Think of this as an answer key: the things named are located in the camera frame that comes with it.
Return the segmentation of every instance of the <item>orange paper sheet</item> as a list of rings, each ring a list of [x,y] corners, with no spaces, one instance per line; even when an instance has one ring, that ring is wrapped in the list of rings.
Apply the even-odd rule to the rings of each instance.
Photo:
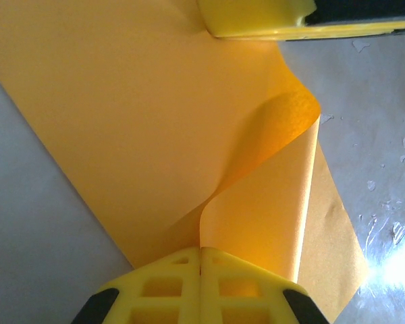
[[[297,279],[319,106],[276,43],[193,1],[9,0],[0,82],[135,267],[200,244]]]

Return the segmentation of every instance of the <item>gray floor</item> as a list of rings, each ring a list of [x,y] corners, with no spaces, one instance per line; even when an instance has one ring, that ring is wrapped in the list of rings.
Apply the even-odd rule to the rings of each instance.
[[[371,266],[336,323],[405,323],[405,36],[352,42],[281,47]],[[0,87],[0,323],[70,323],[130,269]]]

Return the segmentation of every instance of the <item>gray surface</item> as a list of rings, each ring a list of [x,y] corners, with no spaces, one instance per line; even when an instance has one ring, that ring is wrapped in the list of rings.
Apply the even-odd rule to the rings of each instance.
[[[405,236],[391,234],[405,225],[405,36],[365,41],[360,53],[348,39],[281,46],[334,116],[320,141],[371,266],[336,323],[405,323]],[[0,323],[69,323],[129,270],[0,87]]]

